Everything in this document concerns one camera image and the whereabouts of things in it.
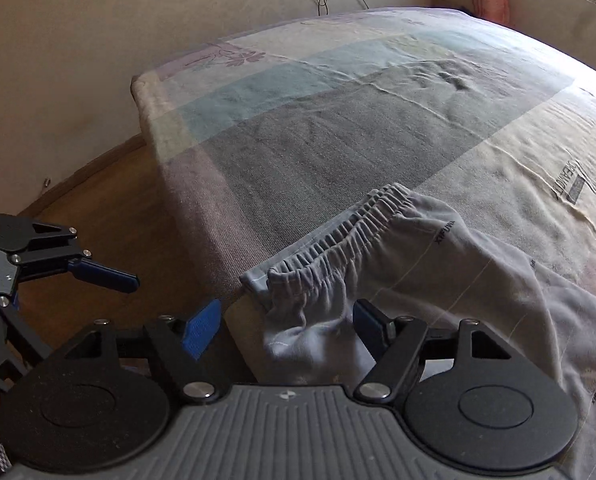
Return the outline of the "grey pyjama trousers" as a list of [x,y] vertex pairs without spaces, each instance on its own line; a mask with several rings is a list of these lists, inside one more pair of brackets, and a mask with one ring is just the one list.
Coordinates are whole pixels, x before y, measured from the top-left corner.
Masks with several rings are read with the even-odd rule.
[[352,327],[359,299],[433,328],[483,321],[572,396],[578,430],[563,468],[596,479],[596,296],[441,200],[386,185],[241,282],[265,312],[267,374],[289,384],[360,382],[373,359]]

